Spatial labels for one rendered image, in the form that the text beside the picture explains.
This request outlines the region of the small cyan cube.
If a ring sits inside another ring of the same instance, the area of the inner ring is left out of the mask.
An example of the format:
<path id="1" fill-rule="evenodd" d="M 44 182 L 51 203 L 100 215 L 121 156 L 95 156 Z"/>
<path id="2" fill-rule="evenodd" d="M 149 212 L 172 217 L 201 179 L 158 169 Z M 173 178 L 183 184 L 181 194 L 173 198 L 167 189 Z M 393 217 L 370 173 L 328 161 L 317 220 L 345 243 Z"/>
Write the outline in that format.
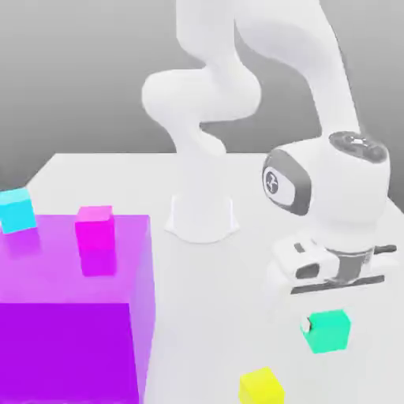
<path id="1" fill-rule="evenodd" d="M 36 227 L 32 200 L 26 188 L 0 191 L 0 225 L 4 234 Z"/>

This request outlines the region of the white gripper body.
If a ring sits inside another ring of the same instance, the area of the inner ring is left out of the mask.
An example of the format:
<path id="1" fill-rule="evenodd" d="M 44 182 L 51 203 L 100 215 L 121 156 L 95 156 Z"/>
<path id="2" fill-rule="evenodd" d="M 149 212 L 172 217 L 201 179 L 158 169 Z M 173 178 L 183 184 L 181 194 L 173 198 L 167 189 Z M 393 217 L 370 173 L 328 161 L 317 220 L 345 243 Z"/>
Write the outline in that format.
<path id="1" fill-rule="evenodd" d="M 334 309 L 373 308 L 386 286 L 385 275 L 370 275 L 352 283 L 334 282 L 289 285 L 290 303 L 302 312 L 318 312 Z"/>

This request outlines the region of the small green cube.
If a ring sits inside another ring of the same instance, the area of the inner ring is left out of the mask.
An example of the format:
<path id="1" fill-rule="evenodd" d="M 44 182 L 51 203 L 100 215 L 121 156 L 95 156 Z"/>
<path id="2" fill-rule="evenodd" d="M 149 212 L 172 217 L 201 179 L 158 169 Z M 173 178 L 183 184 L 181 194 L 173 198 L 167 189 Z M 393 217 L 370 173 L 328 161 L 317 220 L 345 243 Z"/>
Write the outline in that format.
<path id="1" fill-rule="evenodd" d="M 351 322 L 344 310 L 313 312 L 309 317 L 312 330 L 302 334 L 314 354 L 344 350 L 347 347 Z"/>

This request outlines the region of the small magenta cube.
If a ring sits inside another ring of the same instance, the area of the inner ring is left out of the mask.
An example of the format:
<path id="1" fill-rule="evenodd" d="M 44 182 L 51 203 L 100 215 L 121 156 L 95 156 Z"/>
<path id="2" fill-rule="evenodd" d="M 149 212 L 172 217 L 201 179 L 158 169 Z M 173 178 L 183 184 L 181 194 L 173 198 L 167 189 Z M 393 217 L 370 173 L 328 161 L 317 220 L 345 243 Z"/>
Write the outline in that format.
<path id="1" fill-rule="evenodd" d="M 110 205 L 80 207 L 74 226 L 80 253 L 115 249 L 114 214 Z"/>

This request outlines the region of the large purple box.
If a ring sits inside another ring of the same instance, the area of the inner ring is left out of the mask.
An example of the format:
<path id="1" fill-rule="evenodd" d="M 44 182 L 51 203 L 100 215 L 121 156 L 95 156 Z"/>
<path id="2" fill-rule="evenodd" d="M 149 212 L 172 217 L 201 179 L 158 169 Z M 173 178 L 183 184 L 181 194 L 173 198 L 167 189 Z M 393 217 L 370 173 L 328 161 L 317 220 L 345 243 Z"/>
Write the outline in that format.
<path id="1" fill-rule="evenodd" d="M 0 232 L 0 404 L 144 404 L 155 329 L 150 219 L 114 219 L 113 275 L 71 215 Z"/>

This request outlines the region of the small yellow cube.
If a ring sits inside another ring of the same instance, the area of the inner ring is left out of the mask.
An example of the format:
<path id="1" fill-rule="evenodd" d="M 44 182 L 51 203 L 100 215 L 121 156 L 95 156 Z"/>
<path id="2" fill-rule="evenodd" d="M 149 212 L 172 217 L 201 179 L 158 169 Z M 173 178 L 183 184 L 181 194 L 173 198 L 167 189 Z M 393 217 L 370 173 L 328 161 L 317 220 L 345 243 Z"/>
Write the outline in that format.
<path id="1" fill-rule="evenodd" d="M 285 391 L 275 374 L 264 367 L 240 377 L 238 397 L 240 404 L 284 404 Z"/>

